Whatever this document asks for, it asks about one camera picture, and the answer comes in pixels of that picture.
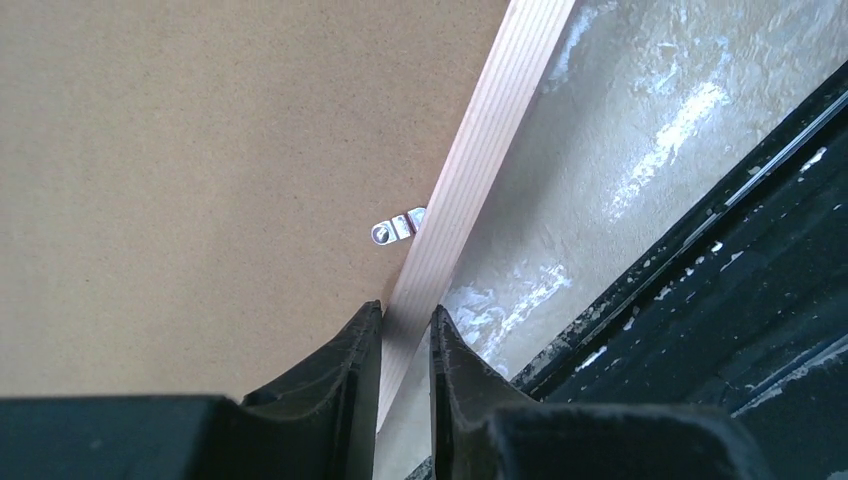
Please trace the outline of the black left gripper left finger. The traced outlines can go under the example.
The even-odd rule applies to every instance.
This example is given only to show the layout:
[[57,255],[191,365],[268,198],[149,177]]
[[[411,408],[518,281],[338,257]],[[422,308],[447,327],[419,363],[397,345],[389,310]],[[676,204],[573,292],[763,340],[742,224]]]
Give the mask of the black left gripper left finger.
[[368,479],[382,311],[241,401],[221,395],[5,398],[5,479]]

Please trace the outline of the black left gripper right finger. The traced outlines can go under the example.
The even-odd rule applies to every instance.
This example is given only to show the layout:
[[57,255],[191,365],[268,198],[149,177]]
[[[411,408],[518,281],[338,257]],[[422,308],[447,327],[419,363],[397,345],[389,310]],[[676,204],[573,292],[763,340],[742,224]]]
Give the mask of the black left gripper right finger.
[[542,403],[513,387],[437,306],[430,329],[436,479],[770,479],[729,415],[686,405]]

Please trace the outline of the brown cardboard backing board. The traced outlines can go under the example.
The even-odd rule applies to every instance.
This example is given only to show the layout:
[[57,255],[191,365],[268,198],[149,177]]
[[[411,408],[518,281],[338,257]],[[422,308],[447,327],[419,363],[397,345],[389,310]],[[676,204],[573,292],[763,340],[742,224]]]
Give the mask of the brown cardboard backing board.
[[262,385],[386,299],[503,1],[5,1],[1,393]]

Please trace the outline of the pink wooden picture frame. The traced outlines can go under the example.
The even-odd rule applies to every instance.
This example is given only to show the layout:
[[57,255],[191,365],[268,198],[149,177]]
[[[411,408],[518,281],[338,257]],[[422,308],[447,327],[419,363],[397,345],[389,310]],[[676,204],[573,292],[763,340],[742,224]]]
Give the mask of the pink wooden picture frame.
[[512,1],[392,289],[377,423],[384,424],[574,4]]

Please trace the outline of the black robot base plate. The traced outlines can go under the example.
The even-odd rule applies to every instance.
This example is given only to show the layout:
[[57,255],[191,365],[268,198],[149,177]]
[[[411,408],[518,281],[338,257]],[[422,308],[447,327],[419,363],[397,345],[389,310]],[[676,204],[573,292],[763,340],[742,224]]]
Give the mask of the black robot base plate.
[[846,68],[506,381],[542,403],[713,408],[770,479],[845,478]]

